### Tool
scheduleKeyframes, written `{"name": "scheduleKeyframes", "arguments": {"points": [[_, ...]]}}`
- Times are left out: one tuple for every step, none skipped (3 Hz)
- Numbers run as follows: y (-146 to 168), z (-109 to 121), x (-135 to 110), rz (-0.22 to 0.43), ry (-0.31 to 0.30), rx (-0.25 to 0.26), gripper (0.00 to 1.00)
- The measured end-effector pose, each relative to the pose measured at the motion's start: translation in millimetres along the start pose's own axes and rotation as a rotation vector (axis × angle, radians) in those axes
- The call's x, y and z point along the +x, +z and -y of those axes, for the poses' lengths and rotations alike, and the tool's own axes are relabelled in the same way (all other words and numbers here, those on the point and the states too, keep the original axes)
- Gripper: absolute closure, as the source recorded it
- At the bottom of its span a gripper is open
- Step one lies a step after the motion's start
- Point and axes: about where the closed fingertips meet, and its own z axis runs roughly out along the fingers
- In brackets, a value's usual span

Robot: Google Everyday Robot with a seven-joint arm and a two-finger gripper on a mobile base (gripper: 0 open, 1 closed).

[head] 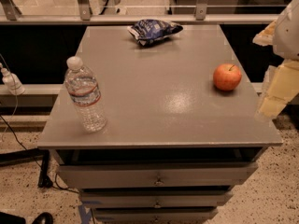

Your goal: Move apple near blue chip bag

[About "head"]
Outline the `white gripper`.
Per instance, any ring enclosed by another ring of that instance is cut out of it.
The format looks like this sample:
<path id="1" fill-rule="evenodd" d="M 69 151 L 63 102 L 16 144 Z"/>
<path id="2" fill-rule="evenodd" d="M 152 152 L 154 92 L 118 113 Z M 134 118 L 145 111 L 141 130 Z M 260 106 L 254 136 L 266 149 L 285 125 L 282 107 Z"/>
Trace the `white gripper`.
<path id="1" fill-rule="evenodd" d="M 252 42 L 259 46 L 272 46 L 276 55 L 288 59 L 278 67 L 270 65 L 264 74 L 262 94 L 256 119 L 275 119 L 299 94 L 299 0 L 292 0 Z"/>

